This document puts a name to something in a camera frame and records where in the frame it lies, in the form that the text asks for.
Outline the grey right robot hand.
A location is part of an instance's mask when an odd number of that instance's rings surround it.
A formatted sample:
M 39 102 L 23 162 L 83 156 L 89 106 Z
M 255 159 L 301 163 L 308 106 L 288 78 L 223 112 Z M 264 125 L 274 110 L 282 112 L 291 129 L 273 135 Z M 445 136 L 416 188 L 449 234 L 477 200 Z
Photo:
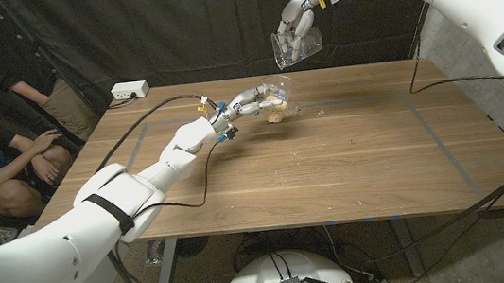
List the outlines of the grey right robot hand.
M 280 24 L 274 34 L 277 52 L 292 64 L 302 59 L 304 38 L 314 23 L 313 8 L 324 8 L 329 0 L 290 0 L 281 12 Z

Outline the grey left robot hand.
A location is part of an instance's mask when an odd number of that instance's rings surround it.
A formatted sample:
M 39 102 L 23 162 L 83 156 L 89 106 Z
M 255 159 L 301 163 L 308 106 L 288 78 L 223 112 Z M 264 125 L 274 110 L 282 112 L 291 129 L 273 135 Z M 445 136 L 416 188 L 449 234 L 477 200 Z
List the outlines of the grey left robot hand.
M 287 98 L 276 85 L 260 85 L 243 90 L 229 102 L 221 102 L 216 112 L 209 118 L 214 131 L 223 133 L 243 115 L 250 115 L 261 109 L 273 108 L 275 111 L 286 108 Z

